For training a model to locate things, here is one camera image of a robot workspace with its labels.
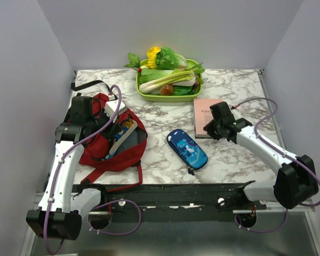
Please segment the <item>pink book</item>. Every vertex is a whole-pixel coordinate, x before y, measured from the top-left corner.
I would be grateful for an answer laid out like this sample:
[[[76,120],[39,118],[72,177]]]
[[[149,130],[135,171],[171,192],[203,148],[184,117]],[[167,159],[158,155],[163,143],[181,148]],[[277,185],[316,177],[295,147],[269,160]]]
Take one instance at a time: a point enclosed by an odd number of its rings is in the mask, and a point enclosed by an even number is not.
[[[207,125],[213,116],[210,111],[210,107],[216,103],[221,103],[221,99],[204,99],[195,98],[194,99],[194,128],[195,128],[195,138],[208,138],[209,136],[203,130],[204,126]]]

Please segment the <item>orange treehouse children's book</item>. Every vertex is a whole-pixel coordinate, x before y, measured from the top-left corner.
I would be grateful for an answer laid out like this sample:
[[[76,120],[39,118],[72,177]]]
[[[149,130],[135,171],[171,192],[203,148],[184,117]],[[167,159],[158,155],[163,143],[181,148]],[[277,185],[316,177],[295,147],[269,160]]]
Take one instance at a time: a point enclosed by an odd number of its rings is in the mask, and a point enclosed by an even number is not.
[[[121,131],[113,135],[113,145],[109,150],[109,154],[116,152],[120,145],[131,135],[131,133],[138,127],[138,124],[133,119],[128,119],[123,122]]]

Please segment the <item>blue dinosaur pencil case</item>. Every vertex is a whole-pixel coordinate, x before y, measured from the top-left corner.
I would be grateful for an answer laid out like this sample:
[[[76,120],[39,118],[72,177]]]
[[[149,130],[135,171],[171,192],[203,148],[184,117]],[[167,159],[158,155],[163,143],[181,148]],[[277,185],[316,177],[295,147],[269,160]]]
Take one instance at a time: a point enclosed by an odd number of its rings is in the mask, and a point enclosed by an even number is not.
[[[189,174],[195,175],[196,170],[207,164],[207,154],[184,130],[173,130],[167,135],[166,140],[174,152],[187,165]]]

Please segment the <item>teal notebook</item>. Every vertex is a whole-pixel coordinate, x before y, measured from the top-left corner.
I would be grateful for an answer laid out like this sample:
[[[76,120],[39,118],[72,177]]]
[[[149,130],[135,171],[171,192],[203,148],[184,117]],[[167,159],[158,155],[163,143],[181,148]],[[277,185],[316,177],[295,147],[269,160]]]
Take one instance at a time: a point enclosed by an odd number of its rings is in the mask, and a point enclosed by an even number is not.
[[[103,160],[106,161],[108,159],[111,159],[114,156],[114,154],[115,154],[115,152],[113,152],[111,154],[107,154]]]

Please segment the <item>red student backpack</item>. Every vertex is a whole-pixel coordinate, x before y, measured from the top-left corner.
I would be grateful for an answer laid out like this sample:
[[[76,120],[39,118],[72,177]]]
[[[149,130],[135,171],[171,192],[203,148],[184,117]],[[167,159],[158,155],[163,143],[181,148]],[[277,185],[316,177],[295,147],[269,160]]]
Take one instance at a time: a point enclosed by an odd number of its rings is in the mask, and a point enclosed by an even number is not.
[[[89,185],[93,184],[105,172],[121,172],[133,166],[138,170],[138,182],[110,189],[109,191],[116,192],[130,189],[143,183],[141,158],[146,149],[148,134],[141,120],[130,109],[119,115],[118,124],[120,131],[122,130],[121,126],[123,122],[130,118],[137,122],[138,127],[120,145],[111,159],[103,160],[113,145],[113,136],[102,136],[99,133],[86,143],[79,163],[91,166],[94,170],[81,181],[82,188],[88,188]]]

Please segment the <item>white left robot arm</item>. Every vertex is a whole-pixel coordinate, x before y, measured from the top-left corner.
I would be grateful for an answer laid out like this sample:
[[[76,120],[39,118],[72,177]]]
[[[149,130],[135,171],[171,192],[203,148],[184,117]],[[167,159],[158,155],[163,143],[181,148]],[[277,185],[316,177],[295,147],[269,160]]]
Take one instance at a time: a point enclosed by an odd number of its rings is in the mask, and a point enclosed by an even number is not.
[[[92,97],[75,96],[66,118],[55,131],[55,154],[44,195],[36,210],[29,210],[26,222],[41,238],[76,240],[82,221],[95,209],[107,206],[100,188],[84,188],[73,196],[75,173],[86,142],[116,122],[123,110],[121,99],[110,95],[106,104]],[[93,111],[93,104],[99,109]]]

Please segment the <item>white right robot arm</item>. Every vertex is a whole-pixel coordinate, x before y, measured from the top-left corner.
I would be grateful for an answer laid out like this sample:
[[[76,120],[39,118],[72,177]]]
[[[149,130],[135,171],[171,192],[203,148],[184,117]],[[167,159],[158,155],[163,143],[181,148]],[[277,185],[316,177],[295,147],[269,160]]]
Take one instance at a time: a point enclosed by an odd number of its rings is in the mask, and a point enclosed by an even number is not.
[[[275,174],[275,182],[249,181],[238,187],[233,203],[246,209],[256,201],[278,202],[293,209],[319,192],[313,160],[297,156],[263,137],[248,120],[236,119],[226,102],[210,106],[213,119],[204,131],[215,139],[226,139],[249,150]]]

